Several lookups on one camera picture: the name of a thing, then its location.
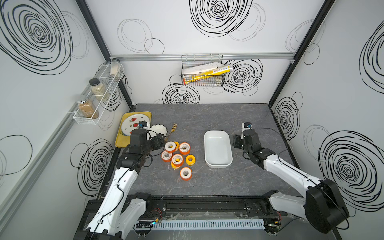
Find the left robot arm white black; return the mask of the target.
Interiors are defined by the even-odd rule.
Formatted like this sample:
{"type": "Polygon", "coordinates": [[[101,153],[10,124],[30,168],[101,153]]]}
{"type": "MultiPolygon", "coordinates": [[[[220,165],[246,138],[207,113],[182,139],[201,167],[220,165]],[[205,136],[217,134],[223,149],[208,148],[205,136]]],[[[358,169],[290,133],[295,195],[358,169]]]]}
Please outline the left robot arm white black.
{"type": "Polygon", "coordinates": [[[137,220],[146,212],[148,197],[135,197],[127,208],[124,204],[146,157],[165,146],[166,135],[167,128],[163,125],[133,130],[101,206],[86,229],[75,234],[76,240],[124,240],[134,229],[137,220]]]}

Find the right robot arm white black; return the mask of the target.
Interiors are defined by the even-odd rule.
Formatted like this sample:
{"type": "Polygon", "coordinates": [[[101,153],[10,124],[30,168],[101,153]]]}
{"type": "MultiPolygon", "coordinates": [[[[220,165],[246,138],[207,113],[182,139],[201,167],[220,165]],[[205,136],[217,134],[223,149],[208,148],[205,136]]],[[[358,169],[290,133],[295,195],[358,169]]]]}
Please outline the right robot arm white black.
{"type": "Polygon", "coordinates": [[[233,147],[241,149],[246,159],[278,176],[300,194],[299,197],[280,192],[271,194],[268,200],[274,210],[307,220],[323,234],[348,221],[349,210],[334,181],[311,176],[262,147],[255,130],[243,128],[240,135],[233,136],[233,147]]]}

